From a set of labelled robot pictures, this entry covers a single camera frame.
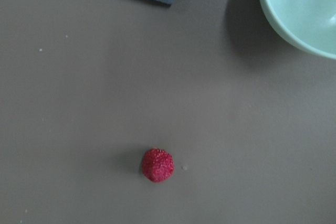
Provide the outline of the mint green bowl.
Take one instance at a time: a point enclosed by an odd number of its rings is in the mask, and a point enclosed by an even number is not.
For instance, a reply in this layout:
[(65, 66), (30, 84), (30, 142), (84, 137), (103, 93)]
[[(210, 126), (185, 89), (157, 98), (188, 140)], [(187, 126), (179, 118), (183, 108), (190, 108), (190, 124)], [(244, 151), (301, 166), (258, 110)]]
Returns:
[(335, 59), (335, 0), (260, 0), (274, 31), (292, 46)]

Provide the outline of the red strawberry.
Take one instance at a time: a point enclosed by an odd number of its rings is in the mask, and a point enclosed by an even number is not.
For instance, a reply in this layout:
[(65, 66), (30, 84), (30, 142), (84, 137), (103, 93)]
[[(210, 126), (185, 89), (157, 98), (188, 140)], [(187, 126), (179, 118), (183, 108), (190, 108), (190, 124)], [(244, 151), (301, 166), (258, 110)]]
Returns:
[(175, 165), (170, 153), (159, 148), (152, 148), (144, 153), (141, 162), (142, 174), (151, 182), (160, 183), (170, 178)]

